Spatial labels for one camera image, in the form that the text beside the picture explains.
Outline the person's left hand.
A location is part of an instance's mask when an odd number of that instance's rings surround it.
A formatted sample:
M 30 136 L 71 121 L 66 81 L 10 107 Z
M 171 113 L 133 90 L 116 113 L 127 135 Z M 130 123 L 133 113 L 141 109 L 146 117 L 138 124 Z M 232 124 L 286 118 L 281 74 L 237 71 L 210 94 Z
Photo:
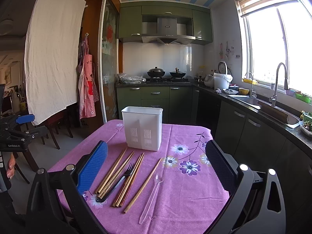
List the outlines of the person's left hand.
M 10 159 L 8 161 L 8 168 L 7 168 L 7 177 L 9 179 L 11 179 L 12 177 L 14 177 L 15 174 L 15 164 L 16 164 L 16 160 L 13 154 L 10 155 Z

